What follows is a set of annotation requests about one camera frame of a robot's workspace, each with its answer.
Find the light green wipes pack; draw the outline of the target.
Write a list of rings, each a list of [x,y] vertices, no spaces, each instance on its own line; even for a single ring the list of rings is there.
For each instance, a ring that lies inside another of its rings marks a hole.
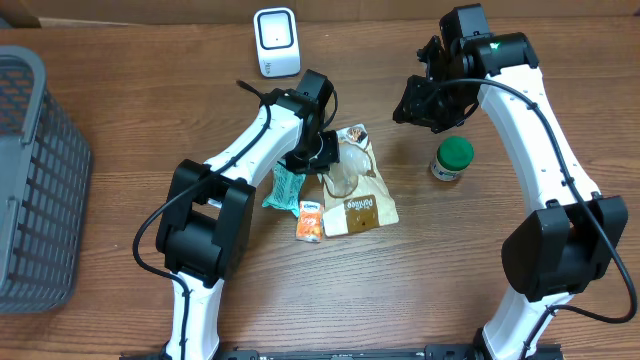
[[[306,175],[292,173],[281,163],[277,163],[272,172],[272,191],[263,200],[262,206],[290,211],[295,217],[298,217],[300,214],[299,194],[306,180]]]

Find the white brown snack bag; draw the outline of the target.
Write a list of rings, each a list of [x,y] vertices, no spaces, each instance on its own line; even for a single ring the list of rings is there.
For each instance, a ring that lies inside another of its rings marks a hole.
[[[362,124],[337,131],[339,161],[318,176],[328,237],[360,233],[399,221],[396,204],[378,170],[369,132]]]

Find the green round lid container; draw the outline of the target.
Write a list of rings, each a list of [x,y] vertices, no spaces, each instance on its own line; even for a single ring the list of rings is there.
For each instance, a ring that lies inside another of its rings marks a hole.
[[[455,181],[472,163],[474,155],[474,148],[466,138],[451,136],[439,145],[431,172],[441,181]]]

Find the orange juice carton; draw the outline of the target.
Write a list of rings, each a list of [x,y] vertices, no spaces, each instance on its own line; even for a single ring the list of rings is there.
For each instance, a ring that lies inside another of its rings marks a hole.
[[[323,237],[323,206],[314,201],[301,201],[296,226],[296,239],[317,243]]]

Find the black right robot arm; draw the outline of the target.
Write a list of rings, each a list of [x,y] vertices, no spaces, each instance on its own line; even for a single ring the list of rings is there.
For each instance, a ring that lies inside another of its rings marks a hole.
[[[523,191],[526,217],[504,241],[506,293],[469,344],[429,345],[429,359],[558,359],[540,337],[590,282],[620,265],[628,220],[605,197],[566,140],[546,95],[538,57],[522,33],[491,32],[478,4],[454,8],[420,49],[393,118],[440,133],[483,110],[499,133]]]

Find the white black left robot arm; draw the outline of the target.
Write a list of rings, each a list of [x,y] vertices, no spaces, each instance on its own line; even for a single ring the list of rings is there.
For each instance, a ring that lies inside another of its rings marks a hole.
[[[313,70],[294,89],[260,93],[252,124],[204,163],[174,171],[156,236],[174,287],[171,337],[164,359],[211,359],[219,347],[225,281],[246,250],[258,185],[277,165],[318,174],[338,162],[338,140],[325,108],[335,90]]]

